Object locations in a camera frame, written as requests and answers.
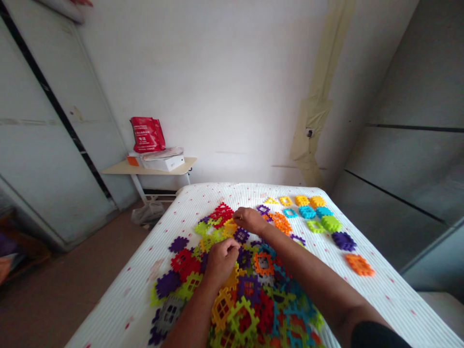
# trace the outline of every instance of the floor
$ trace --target floor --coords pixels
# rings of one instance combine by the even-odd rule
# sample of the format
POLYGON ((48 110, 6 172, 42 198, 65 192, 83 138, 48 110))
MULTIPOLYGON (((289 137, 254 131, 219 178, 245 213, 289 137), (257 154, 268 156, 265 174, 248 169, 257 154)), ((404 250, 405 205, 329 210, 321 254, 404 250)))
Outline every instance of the floor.
POLYGON ((131 222, 137 203, 68 254, 0 288, 2 348, 62 348, 148 230, 131 222))

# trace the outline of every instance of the beige tape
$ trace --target beige tape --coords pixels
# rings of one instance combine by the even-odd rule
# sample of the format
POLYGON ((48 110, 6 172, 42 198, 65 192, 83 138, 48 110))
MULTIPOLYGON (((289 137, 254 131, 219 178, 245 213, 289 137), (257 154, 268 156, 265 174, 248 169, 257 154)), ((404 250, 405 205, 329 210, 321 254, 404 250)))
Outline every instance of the beige tape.
POLYGON ((290 158, 296 162, 308 186, 324 187, 314 155, 332 101, 327 100, 343 42, 353 17, 356 0, 328 0, 324 30, 314 65, 308 97, 301 102, 290 158), (313 128, 309 139, 305 129, 313 128))

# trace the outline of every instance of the mattress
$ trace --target mattress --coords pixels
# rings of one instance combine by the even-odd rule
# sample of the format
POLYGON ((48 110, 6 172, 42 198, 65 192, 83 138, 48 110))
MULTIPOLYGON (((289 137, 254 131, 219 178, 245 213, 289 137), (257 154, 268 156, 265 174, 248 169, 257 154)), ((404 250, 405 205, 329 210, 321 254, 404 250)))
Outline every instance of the mattress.
MULTIPOLYGON (((200 236, 193 228, 222 202, 236 210, 240 206, 256 208, 268 198, 289 197, 295 204, 298 195, 308 198, 321 196, 326 201, 326 207, 343 224, 343 232, 357 243, 355 254, 363 256, 375 270, 374 277, 356 274, 344 257, 348 252, 340 250, 329 235, 312 233, 300 216, 289 219, 294 233, 304 238, 306 248, 364 296, 412 347, 464 347, 459 337, 401 278, 323 190, 251 183, 204 183, 180 190, 176 200, 66 347, 147 347, 151 321, 158 308, 150 307, 151 290, 156 279, 171 269, 174 256, 168 250, 171 242, 183 236, 189 239, 187 248, 197 246, 200 236)), ((286 208, 281 204, 266 205, 273 212, 282 212, 286 208)), ((297 211, 295 205, 290 208, 297 211)), ((250 237, 250 240, 255 239, 254 235, 250 237)), ((339 347, 327 325, 320 331, 320 336, 326 347, 339 347)))

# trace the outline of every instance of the red paper bag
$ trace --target red paper bag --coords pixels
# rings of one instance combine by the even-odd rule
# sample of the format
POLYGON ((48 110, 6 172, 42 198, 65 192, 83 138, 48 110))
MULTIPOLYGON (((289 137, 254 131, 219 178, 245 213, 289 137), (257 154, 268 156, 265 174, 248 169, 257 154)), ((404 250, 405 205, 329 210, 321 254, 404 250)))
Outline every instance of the red paper bag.
POLYGON ((133 117, 130 121, 134 129, 135 152, 162 151, 166 148, 159 120, 151 117, 133 117))

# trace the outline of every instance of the black sleeve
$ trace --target black sleeve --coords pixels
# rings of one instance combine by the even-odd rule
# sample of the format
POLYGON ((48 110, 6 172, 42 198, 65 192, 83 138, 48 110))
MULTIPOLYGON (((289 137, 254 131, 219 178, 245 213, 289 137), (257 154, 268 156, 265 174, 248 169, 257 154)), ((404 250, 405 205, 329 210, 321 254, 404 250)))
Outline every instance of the black sleeve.
POLYGON ((411 348, 404 339, 382 324, 363 321, 353 330, 351 348, 411 348))

